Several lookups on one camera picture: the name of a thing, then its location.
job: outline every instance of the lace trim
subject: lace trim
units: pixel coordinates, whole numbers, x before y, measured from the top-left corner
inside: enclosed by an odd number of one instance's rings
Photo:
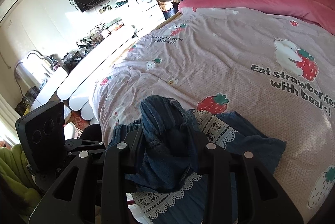
[[[158,217],[159,213],[166,213],[168,207],[175,205],[175,200],[182,199],[184,197],[185,190],[190,190],[193,187],[193,182],[198,181],[202,178],[202,175],[198,175],[193,172],[185,181],[184,186],[180,191],[159,194],[151,192],[138,192],[131,194],[136,204],[142,209],[143,213],[150,219]]]
[[[199,129],[206,134],[209,142],[215,143],[226,149],[227,143],[234,141],[235,133],[237,131],[229,127],[215,115],[204,110],[194,110],[193,114],[197,118]],[[188,174],[189,170],[190,166],[185,171],[184,176]],[[150,219],[155,219],[158,217],[159,213],[166,213],[169,207],[174,206],[176,199],[182,199],[185,191],[190,190],[193,187],[193,182],[199,181],[201,178],[202,175],[193,172],[186,178],[182,189],[177,192],[169,194],[138,192],[133,193],[132,196],[144,214]]]

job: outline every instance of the white desk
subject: white desk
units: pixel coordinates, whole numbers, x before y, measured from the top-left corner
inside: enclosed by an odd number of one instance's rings
[[[77,88],[101,65],[115,50],[134,35],[132,26],[123,26],[114,31],[93,49],[73,69],[66,80],[59,86],[57,95],[61,100],[67,100]]]
[[[48,103],[49,100],[56,93],[57,88],[64,82],[67,76],[67,72],[62,67],[58,67],[36,97],[34,103],[30,108],[30,111],[33,111],[38,107],[41,107],[42,105]]]
[[[96,80],[101,77],[103,71],[106,70],[112,63],[118,58],[130,45],[136,43],[138,38],[132,38],[125,42],[120,48],[118,48],[92,73],[87,79],[75,90],[75,92],[70,96],[69,107],[71,110],[79,111],[88,102],[88,96],[93,91],[93,86]]]

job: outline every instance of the electrical wire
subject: electrical wire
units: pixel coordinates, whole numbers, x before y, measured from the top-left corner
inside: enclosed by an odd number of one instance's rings
[[[10,67],[10,66],[8,65],[8,63],[5,61],[5,59],[4,59],[4,57],[3,57],[2,53],[1,53],[1,51],[0,51],[0,56],[1,56],[1,59],[3,60],[3,62],[6,64],[7,69],[10,70],[11,67]]]
[[[111,1],[111,0],[108,0],[108,2],[107,2],[106,4],[96,5],[96,7],[106,6],[110,1]],[[84,5],[84,6],[91,6],[91,5],[84,4],[84,3],[80,3],[80,2],[77,2],[77,1],[74,1],[74,0],[69,0],[69,2],[70,2],[70,4],[71,4],[72,6],[75,6],[75,8],[76,8],[77,10],[79,10],[79,9],[76,7],[76,5],[78,5],[78,4],[81,4],[81,5]]]
[[[15,69],[14,69],[14,78],[15,78],[15,81],[16,81],[17,85],[18,85],[19,88],[20,88],[20,93],[21,93],[21,95],[22,95],[22,98],[24,98],[24,95],[23,95],[21,86],[20,86],[20,84],[19,84],[19,82],[18,82],[18,80],[17,80],[17,74],[16,74],[16,69],[17,69],[17,67],[18,67],[20,64],[23,64],[23,62],[18,62],[18,63],[16,64],[16,66],[15,66]]]

